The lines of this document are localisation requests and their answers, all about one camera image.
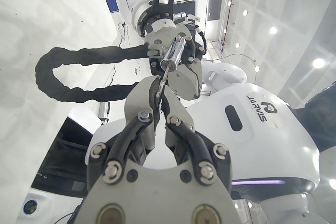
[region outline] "white ceiling grid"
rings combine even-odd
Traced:
[[[300,106],[336,80],[335,9],[336,0],[232,0],[223,56],[243,53],[255,59],[260,66],[257,85]],[[226,24],[224,15],[221,22]],[[277,33],[271,35],[273,26]],[[219,32],[217,38],[223,38]],[[327,65],[313,69],[316,58]],[[239,65],[253,82],[251,61],[234,56],[226,62]]]

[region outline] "bolt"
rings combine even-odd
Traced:
[[[172,124],[177,125],[180,122],[180,120],[176,116],[173,116],[173,117],[170,118],[170,122]]]
[[[109,179],[113,179],[117,175],[118,168],[115,165],[108,166],[105,169],[105,176]]]
[[[102,153],[102,151],[103,151],[103,148],[100,145],[97,145],[96,147],[94,147],[92,152],[95,155],[100,155]]]
[[[207,178],[208,180],[210,180],[213,177],[213,170],[212,168],[207,165],[201,168],[201,175],[205,178]]]
[[[217,153],[221,156],[225,156],[227,154],[227,151],[225,150],[223,146],[219,146],[217,149]]]
[[[147,111],[143,111],[143,112],[141,113],[141,115],[140,115],[140,118],[141,118],[142,120],[146,120],[146,119],[148,119],[148,118],[149,118],[149,113],[148,113]]]
[[[107,167],[103,174],[103,181],[107,184],[113,184],[119,180],[121,174],[121,164],[116,160],[112,160],[107,163]]]
[[[217,158],[225,159],[225,155],[228,152],[228,148],[221,143],[217,143],[213,146],[213,152]]]
[[[91,148],[90,156],[92,158],[98,159],[100,158],[100,155],[104,149],[106,149],[106,145],[104,143],[97,143]]]

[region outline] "electrical cable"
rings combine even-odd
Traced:
[[[217,59],[212,59],[212,60],[207,60],[207,61],[216,61],[216,60],[221,60],[221,59],[224,59],[224,58],[227,58],[227,57],[230,57],[230,56],[234,56],[234,55],[241,55],[241,56],[247,57],[247,58],[248,58],[248,59],[250,59],[250,60],[251,60],[251,62],[253,63],[253,65],[254,65],[254,68],[256,68],[256,67],[257,67],[257,66],[256,66],[256,64],[255,64],[255,60],[253,60],[252,58],[250,58],[249,56],[247,56],[247,55],[244,55],[244,54],[231,54],[231,55],[228,55],[228,56],[226,56],[226,57],[217,58]],[[255,72],[255,77],[254,77],[254,83],[253,83],[253,84],[255,84],[256,80],[257,80],[257,71]]]
[[[54,224],[60,222],[63,218],[66,218],[69,215],[72,215],[74,212],[68,213],[67,215],[64,215],[62,218],[58,219]]]
[[[121,34],[121,31],[120,31],[120,28],[119,28],[119,25],[118,25],[118,31],[119,31],[120,36],[121,36],[121,41],[120,41],[120,43],[119,43],[119,47],[120,47],[120,45],[121,45],[121,43],[122,43],[122,41],[123,41],[123,38],[124,38],[124,44],[126,45],[126,40],[125,40],[125,35],[126,35],[126,33],[125,33],[125,26],[123,26],[123,28],[124,28],[124,35]]]
[[[250,222],[252,222],[253,220],[255,220],[255,219],[259,216],[260,212],[261,212],[261,205],[259,205],[259,211],[258,211],[257,215],[256,215],[255,217],[251,218],[250,220],[246,221],[246,222],[243,223],[243,224],[247,224],[247,223],[250,223]]]
[[[131,48],[130,38],[129,38],[129,34],[128,34],[128,26],[126,25],[126,27],[127,27],[126,34],[127,34],[128,46]],[[141,70],[140,62],[138,62],[137,59],[136,59],[135,61],[136,61],[136,62],[138,63],[138,65],[139,65],[139,71],[138,71],[138,72],[140,72],[140,70]]]
[[[113,76],[112,76],[112,80],[111,80],[111,82],[110,82],[110,84],[108,85],[108,86],[110,86],[112,83],[113,83],[113,78],[114,78],[114,75],[116,74],[116,67],[115,67],[115,64],[113,63],[113,69],[114,69],[114,74],[113,74]]]

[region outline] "chrome cylinder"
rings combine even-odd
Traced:
[[[187,14],[185,12],[180,12],[180,13],[174,13],[173,14],[173,22],[182,18],[187,17]]]
[[[161,68],[166,71],[169,67],[169,72],[174,72],[177,70],[177,66],[182,57],[183,50],[186,45],[185,37],[179,37],[179,41],[173,41],[170,44],[168,51],[166,52],[164,58],[161,60]]]

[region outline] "camera lens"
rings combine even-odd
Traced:
[[[37,202],[35,200],[29,200],[24,204],[23,212],[27,215],[34,213],[37,209]]]

